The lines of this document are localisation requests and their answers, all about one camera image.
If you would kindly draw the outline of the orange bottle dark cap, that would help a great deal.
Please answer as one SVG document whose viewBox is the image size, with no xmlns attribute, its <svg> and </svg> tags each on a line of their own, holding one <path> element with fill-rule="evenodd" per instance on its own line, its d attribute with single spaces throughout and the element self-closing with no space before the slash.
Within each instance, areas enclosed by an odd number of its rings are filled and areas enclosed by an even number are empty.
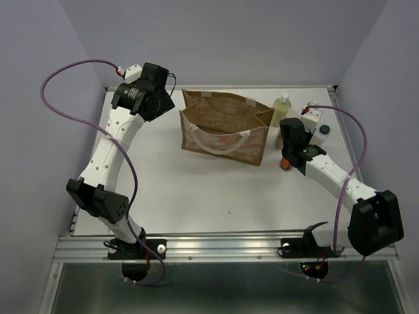
<svg viewBox="0 0 419 314">
<path fill-rule="evenodd" d="M 289 171 L 293 169 L 293 166 L 289 163 L 289 161 L 285 158 L 282 158 L 280 160 L 280 167 L 285 170 L 285 171 Z"/>
</svg>

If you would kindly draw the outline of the white bottle black cap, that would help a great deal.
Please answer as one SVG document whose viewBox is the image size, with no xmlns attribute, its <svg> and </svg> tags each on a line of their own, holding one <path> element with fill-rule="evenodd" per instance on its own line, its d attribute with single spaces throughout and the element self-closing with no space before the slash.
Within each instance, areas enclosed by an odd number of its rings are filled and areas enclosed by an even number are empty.
<svg viewBox="0 0 419 314">
<path fill-rule="evenodd" d="M 322 147 L 323 144 L 326 142 L 328 136 L 331 134 L 331 127 L 327 124 L 322 124 L 318 128 L 316 128 L 310 144 L 311 145 L 317 145 L 319 147 Z"/>
</svg>

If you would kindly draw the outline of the clear pump bottle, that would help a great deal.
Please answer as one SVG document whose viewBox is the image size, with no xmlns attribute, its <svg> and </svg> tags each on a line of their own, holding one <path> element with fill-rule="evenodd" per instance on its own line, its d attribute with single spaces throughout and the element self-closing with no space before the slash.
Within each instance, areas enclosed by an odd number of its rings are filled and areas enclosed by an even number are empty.
<svg viewBox="0 0 419 314">
<path fill-rule="evenodd" d="M 285 116 L 280 120 L 280 122 L 283 122 L 286 119 L 290 118 L 298 118 L 299 113 L 293 109 L 288 109 Z M 282 149 L 285 142 L 289 142 L 291 140 L 291 127 L 290 123 L 285 124 L 285 135 L 283 137 L 282 129 L 279 128 L 278 132 L 276 134 L 276 138 L 274 141 L 274 147 L 278 150 Z"/>
</svg>

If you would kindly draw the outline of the green pump bottle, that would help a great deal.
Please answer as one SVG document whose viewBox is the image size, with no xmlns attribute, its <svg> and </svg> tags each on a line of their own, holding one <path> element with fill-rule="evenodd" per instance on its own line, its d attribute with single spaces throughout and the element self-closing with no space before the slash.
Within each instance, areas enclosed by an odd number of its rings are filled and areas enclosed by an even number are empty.
<svg viewBox="0 0 419 314">
<path fill-rule="evenodd" d="M 272 116 L 271 125 L 278 127 L 280 121 L 286 116 L 291 106 L 292 104 L 288 93 L 283 93 L 279 98 L 275 99 L 272 104 L 274 114 Z"/>
</svg>

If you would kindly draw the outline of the brown burlap canvas bag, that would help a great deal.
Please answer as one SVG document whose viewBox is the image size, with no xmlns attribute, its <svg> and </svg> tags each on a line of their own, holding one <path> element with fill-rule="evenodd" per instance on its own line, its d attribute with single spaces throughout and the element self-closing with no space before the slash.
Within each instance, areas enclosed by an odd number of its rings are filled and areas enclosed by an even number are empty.
<svg viewBox="0 0 419 314">
<path fill-rule="evenodd" d="M 273 108 L 226 92 L 183 90 L 182 95 L 183 150 L 261 164 Z"/>
</svg>

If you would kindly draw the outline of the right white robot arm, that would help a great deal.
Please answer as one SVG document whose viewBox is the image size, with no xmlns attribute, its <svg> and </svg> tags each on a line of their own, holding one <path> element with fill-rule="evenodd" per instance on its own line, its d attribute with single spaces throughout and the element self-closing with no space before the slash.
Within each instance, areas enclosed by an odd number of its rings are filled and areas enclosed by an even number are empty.
<svg viewBox="0 0 419 314">
<path fill-rule="evenodd" d="M 334 163 L 322 148 L 310 145 L 308 132 L 299 118 L 282 120 L 280 131 L 283 157 L 326 189 L 350 214 L 347 227 L 332 227 L 325 222 L 309 227 L 308 235 L 301 239 L 306 254 L 316 255 L 324 247 L 351 247 L 363 256 L 370 256 L 403 239 L 399 202 L 393 192 L 379 192 L 363 184 Z"/>
</svg>

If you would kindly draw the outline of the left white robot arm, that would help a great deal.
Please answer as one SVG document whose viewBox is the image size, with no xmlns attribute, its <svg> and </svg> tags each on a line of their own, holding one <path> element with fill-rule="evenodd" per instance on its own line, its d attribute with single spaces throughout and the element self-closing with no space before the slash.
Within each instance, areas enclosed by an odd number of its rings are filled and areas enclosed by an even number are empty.
<svg viewBox="0 0 419 314">
<path fill-rule="evenodd" d="M 105 128 L 92 157 L 77 180 L 68 181 L 66 190 L 76 204 L 98 218 L 132 258 L 145 252 L 143 228 L 128 216 L 128 197 L 116 192 L 117 178 L 125 155 L 139 129 L 174 107 L 166 91 L 170 72 L 153 63 L 133 65 L 125 73 L 111 100 Z"/>
</svg>

